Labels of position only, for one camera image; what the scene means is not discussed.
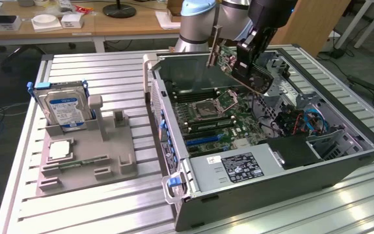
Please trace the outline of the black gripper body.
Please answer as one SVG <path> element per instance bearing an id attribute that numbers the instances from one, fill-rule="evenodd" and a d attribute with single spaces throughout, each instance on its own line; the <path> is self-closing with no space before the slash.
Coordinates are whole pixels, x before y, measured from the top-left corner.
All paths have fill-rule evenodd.
<path id="1" fill-rule="evenodd" d="M 287 25 L 295 11 L 297 0 L 252 0 L 250 19 L 253 28 L 281 28 Z"/>

